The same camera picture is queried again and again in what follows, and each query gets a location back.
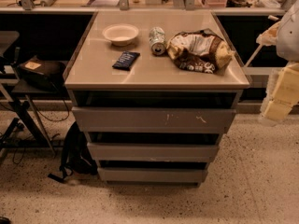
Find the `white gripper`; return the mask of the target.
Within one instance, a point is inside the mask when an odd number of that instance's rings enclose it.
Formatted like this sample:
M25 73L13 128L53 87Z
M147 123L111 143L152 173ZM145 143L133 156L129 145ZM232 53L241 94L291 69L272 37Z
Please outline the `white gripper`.
M263 46L275 46L279 26L279 21L270 26L258 35L256 42ZM299 102L299 63L288 62L279 71L278 81L274 89L274 99L283 104L270 100L268 97L263 99L258 121L264 126L279 124L292 111L290 106L294 106Z

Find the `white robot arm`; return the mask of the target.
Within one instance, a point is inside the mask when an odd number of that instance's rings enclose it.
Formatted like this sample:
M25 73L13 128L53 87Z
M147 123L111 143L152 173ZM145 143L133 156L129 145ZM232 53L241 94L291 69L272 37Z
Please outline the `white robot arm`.
M280 21L260 34L256 42L263 46L275 45L278 57L288 62L281 70L271 72L260 109L261 124L275 126L299 102L299 0Z

